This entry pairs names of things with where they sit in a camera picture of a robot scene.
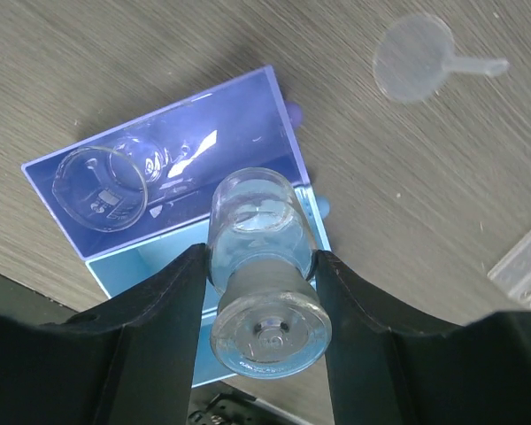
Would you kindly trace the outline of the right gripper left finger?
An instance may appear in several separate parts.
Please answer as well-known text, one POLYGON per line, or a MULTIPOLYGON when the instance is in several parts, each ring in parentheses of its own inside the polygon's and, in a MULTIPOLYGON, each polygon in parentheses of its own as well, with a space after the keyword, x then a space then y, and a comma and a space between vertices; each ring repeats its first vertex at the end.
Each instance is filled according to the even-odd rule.
POLYGON ((206 285, 195 244, 61 324, 0 314, 0 424, 183 424, 206 285))

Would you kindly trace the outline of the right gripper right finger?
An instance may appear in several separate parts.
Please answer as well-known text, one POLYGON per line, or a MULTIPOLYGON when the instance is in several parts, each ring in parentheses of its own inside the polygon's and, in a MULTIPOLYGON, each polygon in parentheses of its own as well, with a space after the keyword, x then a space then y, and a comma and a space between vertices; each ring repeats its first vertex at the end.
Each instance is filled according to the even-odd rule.
POLYGON ((332 321, 326 352, 338 424, 531 424, 531 312, 465 326, 379 289, 332 252, 316 256, 332 321))

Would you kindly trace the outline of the blue compartment organizer tray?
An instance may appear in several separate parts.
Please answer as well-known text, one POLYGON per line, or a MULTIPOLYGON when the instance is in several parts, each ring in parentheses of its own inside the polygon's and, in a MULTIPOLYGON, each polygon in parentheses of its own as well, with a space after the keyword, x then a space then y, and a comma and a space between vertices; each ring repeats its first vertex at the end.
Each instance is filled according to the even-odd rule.
POLYGON ((192 97, 27 162, 23 172, 68 241, 110 297, 153 276, 190 245, 206 241, 212 195, 221 181, 246 167, 282 174, 295 189, 314 239, 329 248, 323 219, 299 149, 297 104, 281 93, 274 69, 263 66, 192 97), (104 233, 65 212, 52 193, 63 158, 85 145, 137 135, 163 147, 169 163, 150 185, 147 208, 131 227, 104 233))

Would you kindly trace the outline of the clear test tube rack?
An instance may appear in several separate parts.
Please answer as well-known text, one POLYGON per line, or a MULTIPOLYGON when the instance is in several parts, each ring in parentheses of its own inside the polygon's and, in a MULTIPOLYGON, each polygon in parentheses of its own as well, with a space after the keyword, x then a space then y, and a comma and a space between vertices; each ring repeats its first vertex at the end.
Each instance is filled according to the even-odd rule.
POLYGON ((531 229, 489 270, 487 277, 510 300, 531 310, 531 229))

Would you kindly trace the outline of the small glass beaker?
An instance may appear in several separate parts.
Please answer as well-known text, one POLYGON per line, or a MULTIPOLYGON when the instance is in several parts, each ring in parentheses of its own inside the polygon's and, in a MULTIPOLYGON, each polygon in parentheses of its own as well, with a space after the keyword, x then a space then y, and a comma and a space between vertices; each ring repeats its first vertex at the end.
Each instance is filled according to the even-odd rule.
POLYGON ((168 163, 163 147, 137 135, 85 145, 63 158, 52 193, 82 226, 117 232, 142 217, 150 185, 159 180, 168 163))

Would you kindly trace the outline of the clear plastic funnel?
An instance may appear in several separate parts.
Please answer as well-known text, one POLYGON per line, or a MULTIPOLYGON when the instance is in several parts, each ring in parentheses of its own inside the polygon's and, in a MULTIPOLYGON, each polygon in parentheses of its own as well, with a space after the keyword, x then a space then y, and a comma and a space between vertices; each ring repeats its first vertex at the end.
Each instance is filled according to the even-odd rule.
POLYGON ((495 78, 509 66, 506 58, 457 55, 450 27, 428 13, 397 20, 373 55, 377 87, 387 98, 404 104, 431 97, 453 73, 495 78))

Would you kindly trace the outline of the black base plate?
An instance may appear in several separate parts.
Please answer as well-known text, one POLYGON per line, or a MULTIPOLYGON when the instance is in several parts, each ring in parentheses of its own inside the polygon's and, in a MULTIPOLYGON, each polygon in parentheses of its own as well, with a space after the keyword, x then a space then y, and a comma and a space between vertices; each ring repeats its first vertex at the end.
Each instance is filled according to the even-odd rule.
MULTIPOLYGON (((0 314, 33 324, 63 322, 75 311, 0 274, 0 314)), ((308 421, 224 382, 191 391, 187 424, 306 424, 308 421)))

